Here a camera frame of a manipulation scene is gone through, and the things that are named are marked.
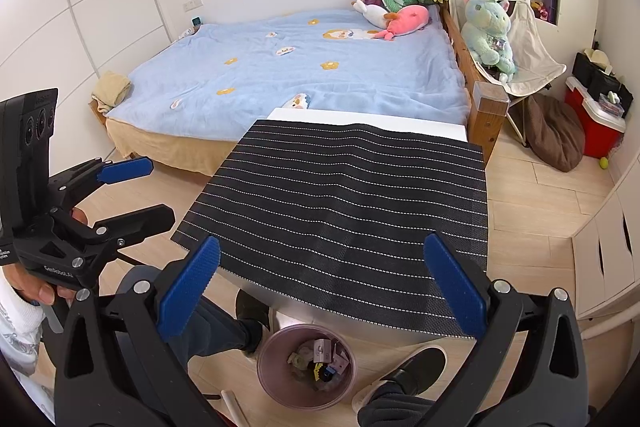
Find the blue blanket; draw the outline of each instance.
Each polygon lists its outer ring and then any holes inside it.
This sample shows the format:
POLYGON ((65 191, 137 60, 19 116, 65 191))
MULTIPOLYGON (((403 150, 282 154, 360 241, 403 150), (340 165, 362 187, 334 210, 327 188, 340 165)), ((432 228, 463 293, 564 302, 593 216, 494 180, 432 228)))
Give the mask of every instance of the blue blanket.
POLYGON ((137 67, 110 118, 140 129, 239 140, 298 93, 308 108, 466 123, 467 97, 434 7, 429 25, 393 41, 354 10, 205 24, 137 67))

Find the human hand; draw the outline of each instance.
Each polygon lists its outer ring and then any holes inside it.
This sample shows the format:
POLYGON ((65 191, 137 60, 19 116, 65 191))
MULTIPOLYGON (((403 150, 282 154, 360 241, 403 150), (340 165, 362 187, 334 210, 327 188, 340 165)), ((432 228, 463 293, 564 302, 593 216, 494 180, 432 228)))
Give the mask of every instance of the human hand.
MULTIPOLYGON (((79 208, 74 208, 71 211, 71 216, 84 225, 89 222, 86 214, 79 208)), ((22 264, 16 263, 2 266, 2 271, 9 284, 28 301, 38 301, 47 305, 52 305, 55 301, 56 293, 53 286, 31 275, 22 264)), ((57 290, 58 295, 63 299, 73 299, 76 296, 76 292, 69 288, 58 286, 57 290)))

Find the black placemat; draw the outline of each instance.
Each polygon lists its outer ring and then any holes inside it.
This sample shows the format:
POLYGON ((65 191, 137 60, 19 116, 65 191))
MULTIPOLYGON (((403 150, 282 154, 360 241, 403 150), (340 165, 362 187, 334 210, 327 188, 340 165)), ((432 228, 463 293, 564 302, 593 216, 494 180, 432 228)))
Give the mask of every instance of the black placemat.
POLYGON ((486 270, 482 152, 377 127, 258 120, 172 239, 220 240, 220 266, 338 314, 463 336, 423 262, 432 230, 486 270))

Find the beige bed skirt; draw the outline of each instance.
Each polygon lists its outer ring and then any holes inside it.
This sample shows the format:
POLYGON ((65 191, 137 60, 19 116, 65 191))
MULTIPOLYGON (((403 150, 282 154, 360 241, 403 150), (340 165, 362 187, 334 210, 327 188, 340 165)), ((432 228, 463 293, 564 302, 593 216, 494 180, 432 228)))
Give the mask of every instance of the beige bed skirt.
POLYGON ((106 119, 107 133, 118 152, 127 157, 132 153, 149 156, 170 167, 213 176, 236 146, 236 142, 203 140, 169 136, 143 131, 113 118, 106 119))

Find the white sleeve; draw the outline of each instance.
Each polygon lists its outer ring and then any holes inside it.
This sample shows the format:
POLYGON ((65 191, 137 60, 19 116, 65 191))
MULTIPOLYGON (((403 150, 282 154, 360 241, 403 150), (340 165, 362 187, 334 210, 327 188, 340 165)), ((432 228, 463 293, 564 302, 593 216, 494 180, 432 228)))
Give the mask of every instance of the white sleeve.
POLYGON ((25 302, 0 268, 0 351, 24 390, 53 422, 53 393, 29 377, 38 362, 44 312, 25 302))

